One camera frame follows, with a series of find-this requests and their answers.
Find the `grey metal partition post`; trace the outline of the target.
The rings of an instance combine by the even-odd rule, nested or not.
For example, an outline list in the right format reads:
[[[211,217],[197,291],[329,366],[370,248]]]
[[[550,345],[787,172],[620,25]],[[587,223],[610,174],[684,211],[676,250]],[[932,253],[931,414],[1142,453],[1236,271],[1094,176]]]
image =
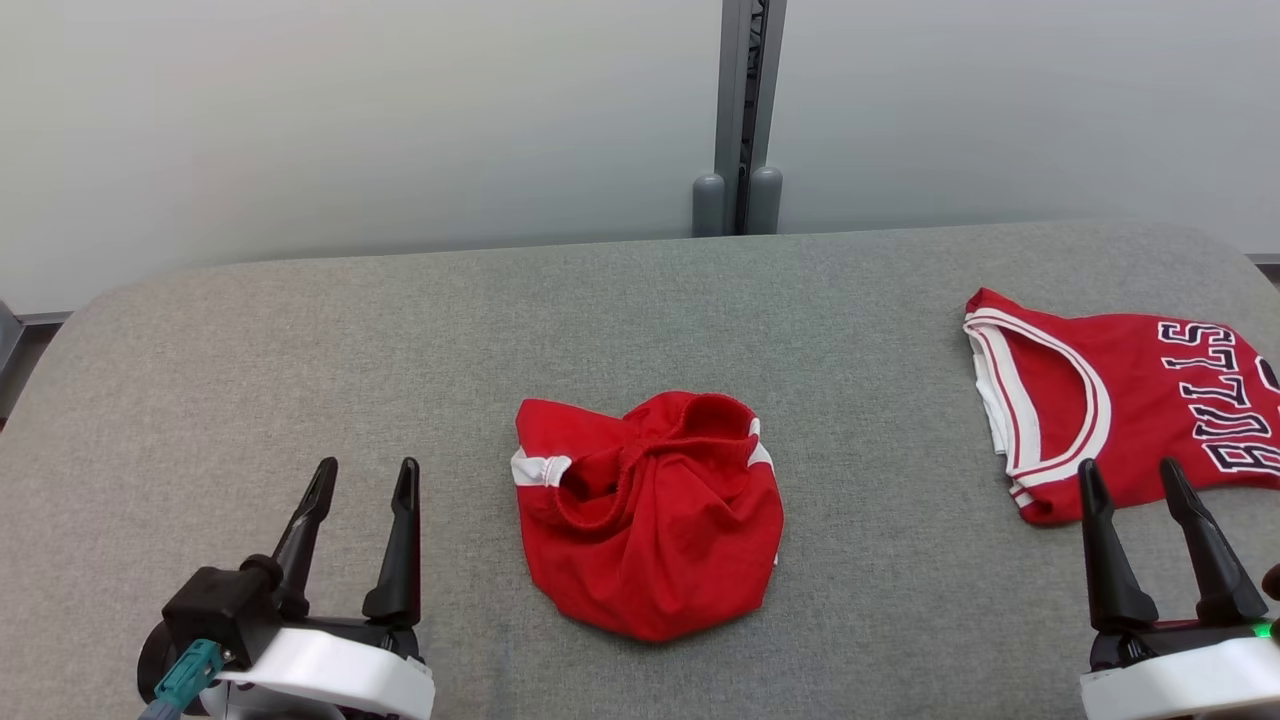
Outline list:
[[[768,160],[788,0],[721,0],[716,145],[724,234],[745,234],[748,178]]]

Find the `grey metal table leg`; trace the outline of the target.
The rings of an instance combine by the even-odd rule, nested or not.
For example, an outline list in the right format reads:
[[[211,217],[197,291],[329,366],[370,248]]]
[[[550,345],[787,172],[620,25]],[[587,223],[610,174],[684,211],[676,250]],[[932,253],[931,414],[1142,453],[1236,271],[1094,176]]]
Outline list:
[[[17,359],[26,332],[24,323],[0,300],[0,427],[12,410]]]

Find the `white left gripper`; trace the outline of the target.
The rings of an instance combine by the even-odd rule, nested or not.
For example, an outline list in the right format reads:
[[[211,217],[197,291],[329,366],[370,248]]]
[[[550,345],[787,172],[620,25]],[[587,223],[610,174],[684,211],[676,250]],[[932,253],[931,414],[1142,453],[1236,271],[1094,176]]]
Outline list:
[[[317,465],[273,557],[282,570],[274,600],[284,619],[308,615],[306,597],[317,532],[333,501],[339,462]],[[268,623],[248,633],[215,630],[224,653],[215,720],[430,720],[436,696],[416,634],[421,620],[420,466],[406,457],[390,500],[390,534],[367,619]]]

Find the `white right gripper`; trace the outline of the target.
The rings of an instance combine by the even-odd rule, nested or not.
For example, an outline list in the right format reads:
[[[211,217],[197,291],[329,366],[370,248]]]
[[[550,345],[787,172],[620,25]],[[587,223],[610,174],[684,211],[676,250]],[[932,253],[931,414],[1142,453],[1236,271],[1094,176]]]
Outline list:
[[[1280,639],[1268,606],[1174,457],[1160,462],[1171,518],[1184,534],[1199,623],[1101,633],[1080,678],[1087,720],[1280,720]],[[1078,466],[1091,625],[1138,632],[1158,620],[1114,525],[1098,464]]]

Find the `red shorts with white trim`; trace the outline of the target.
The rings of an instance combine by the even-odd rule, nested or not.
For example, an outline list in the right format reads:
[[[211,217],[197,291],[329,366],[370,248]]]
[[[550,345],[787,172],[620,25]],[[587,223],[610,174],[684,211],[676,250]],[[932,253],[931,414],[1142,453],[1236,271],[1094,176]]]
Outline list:
[[[763,605],[785,506],[748,405],[667,391],[608,416],[526,398],[515,429],[527,569],[564,616],[666,643]]]

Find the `red shirt with white sleeves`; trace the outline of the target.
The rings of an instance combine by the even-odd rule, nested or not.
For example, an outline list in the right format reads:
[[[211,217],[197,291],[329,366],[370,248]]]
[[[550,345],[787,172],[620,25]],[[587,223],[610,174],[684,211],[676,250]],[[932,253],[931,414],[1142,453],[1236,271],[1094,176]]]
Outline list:
[[[1032,525],[1080,520],[1085,460],[1121,509],[1164,497],[1165,457],[1196,489],[1280,489],[1280,377],[1230,325],[1056,316],[983,288],[963,331],[995,452]]]

